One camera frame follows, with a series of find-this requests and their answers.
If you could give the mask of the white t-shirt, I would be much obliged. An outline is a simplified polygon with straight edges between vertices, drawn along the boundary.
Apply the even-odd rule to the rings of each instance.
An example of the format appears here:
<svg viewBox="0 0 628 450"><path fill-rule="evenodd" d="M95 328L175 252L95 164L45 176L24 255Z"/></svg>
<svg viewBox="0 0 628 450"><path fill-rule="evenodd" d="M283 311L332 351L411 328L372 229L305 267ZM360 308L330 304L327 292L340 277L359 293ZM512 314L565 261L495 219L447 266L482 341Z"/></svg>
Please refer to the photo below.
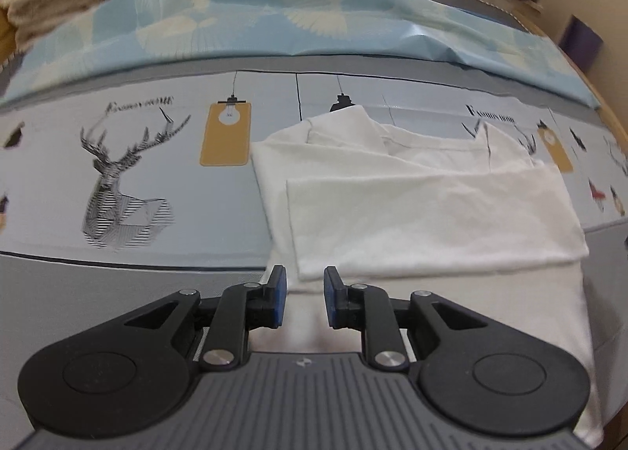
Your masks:
<svg viewBox="0 0 628 450"><path fill-rule="evenodd" d="M262 351L354 351L333 331L323 271L394 298L432 291L573 354L593 371L582 261L589 249L555 165L490 124L472 139L425 136L360 106L301 121L254 143L270 235L287 270L278 330Z"/></svg>

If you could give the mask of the printed grey bed sheet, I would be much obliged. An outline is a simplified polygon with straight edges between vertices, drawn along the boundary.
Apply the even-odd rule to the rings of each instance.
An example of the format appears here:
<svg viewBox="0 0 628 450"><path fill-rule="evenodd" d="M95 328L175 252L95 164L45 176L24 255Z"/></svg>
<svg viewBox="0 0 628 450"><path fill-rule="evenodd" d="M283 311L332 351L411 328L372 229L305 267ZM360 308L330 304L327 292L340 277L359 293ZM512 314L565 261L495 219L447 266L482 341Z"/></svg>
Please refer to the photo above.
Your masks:
<svg viewBox="0 0 628 450"><path fill-rule="evenodd" d="M595 362L595 420L627 401L627 178L596 112L483 71L384 58L234 59L139 68L22 99L1 110L1 444L31 432L18 399L21 366L42 347L183 287L203 295L260 276L272 253L251 165L204 166L213 103L252 107L250 137L326 114L347 96L369 118L414 134L471 142L486 121L535 157L562 148L564 183L590 249L581 283L493 277L445 279L436 289L482 313L547 336ZM120 194L163 199L172 220L145 246L102 245L83 231L99 180L79 140L91 132L112 160L173 124L142 153Z"/></svg>

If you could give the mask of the light blue patterned quilt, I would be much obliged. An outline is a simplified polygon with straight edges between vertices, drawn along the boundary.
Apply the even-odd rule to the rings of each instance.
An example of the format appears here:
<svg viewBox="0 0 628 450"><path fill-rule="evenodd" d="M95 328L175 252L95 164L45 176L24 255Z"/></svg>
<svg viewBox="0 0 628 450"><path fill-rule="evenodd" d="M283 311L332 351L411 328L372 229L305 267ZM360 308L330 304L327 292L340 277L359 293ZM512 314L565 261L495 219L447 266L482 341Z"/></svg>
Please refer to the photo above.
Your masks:
<svg viewBox="0 0 628 450"><path fill-rule="evenodd" d="M39 40L1 100L148 65L309 55L455 64L599 105L549 38L433 0L108 0Z"/></svg>

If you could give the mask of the purple box on wall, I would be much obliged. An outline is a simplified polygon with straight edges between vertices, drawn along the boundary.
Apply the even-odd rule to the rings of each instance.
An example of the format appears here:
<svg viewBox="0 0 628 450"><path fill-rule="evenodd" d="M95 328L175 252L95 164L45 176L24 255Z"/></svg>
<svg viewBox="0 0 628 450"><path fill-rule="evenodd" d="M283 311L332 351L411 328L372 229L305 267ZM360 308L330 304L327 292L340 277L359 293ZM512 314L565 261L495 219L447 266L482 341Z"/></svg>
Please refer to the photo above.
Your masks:
<svg viewBox="0 0 628 450"><path fill-rule="evenodd" d="M585 22L573 15L565 28L559 47L586 73L594 64L604 41Z"/></svg>

